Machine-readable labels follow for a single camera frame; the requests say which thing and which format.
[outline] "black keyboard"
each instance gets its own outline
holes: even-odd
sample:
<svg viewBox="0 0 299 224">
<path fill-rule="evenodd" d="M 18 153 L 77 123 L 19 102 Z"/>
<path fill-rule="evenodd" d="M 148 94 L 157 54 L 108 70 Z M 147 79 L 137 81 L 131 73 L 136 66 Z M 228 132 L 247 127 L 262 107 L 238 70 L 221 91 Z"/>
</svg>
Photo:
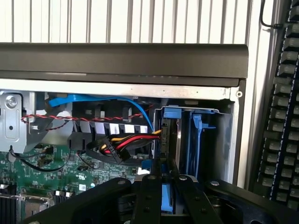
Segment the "black keyboard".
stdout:
<svg viewBox="0 0 299 224">
<path fill-rule="evenodd" d="M 299 211 L 299 0 L 288 9 L 253 191 Z"/>
</svg>

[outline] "green circuit board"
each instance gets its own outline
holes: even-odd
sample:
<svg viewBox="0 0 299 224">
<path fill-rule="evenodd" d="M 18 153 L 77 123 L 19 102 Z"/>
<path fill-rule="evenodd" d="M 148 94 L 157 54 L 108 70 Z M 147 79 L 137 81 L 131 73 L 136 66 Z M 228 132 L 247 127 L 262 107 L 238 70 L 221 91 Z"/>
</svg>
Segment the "green circuit board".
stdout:
<svg viewBox="0 0 299 224">
<path fill-rule="evenodd" d="M 43 169 L 60 167 L 68 158 L 69 149 L 67 146 L 53 147 L 53 154 L 48 154 L 44 158 L 51 162 L 44 165 Z M 36 154 L 40 151 L 41 149 L 33 149 L 29 154 Z M 26 203 L 25 201 L 19 203 L 18 219 L 22 220 L 53 205 L 53 192 L 57 190 L 76 195 L 115 177 L 124 177 L 133 182 L 138 171 L 138 167 L 118 166 L 90 159 L 84 155 L 82 157 L 96 169 L 86 167 L 73 151 L 62 170 L 50 173 L 36 171 L 18 159 L 12 161 L 11 155 L 8 153 L 0 153 L 0 183 L 16 184 L 17 194 L 48 197 L 51 200 L 47 206 L 40 203 Z M 37 156 L 26 160 L 37 165 L 40 158 Z"/>
</svg>

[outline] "motherboard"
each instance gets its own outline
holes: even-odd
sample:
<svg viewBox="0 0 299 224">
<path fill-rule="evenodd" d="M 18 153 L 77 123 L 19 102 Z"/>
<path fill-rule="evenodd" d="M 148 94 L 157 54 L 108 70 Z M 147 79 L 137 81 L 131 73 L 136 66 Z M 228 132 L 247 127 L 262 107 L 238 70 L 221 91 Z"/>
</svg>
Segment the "motherboard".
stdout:
<svg viewBox="0 0 299 224">
<path fill-rule="evenodd" d="M 69 156 L 67 146 L 41 145 L 28 155 L 38 154 L 45 148 L 50 148 L 51 153 L 28 158 L 26 161 L 43 169 L 54 169 L 65 164 L 63 169 L 57 172 L 39 172 L 12 157 L 10 153 L 0 153 L 0 201 L 16 203 L 16 222 L 115 177 L 124 177 L 133 182 L 140 169 L 104 163 L 82 155 L 94 167 L 91 169 L 73 150 Z M 10 206 L 3 206 L 1 209 L 10 209 Z"/>
</svg>

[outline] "silver metal chassis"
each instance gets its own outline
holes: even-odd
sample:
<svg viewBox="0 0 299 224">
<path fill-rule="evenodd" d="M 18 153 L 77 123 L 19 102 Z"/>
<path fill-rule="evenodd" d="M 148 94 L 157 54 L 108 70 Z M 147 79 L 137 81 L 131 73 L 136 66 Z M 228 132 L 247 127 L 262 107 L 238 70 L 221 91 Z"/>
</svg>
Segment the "silver metal chassis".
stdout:
<svg viewBox="0 0 299 224">
<path fill-rule="evenodd" d="M 59 92 L 79 93 L 109 96 L 132 96 L 132 97 L 156 97 L 156 98 L 185 98 L 222 100 L 229 99 L 234 102 L 233 121 L 230 139 L 228 178 L 227 182 L 233 182 L 235 167 L 235 151 L 237 139 L 237 127 L 239 119 L 239 98 L 243 93 L 238 87 L 195 87 L 195 86 L 173 86 L 152 84 L 115 84 L 115 83 L 89 83 L 89 82 L 61 82 L 23 79 L 0 79 L 0 90 L 29 91 L 29 92 Z M 245 176 L 239 176 L 239 181 L 244 181 Z"/>
</svg>

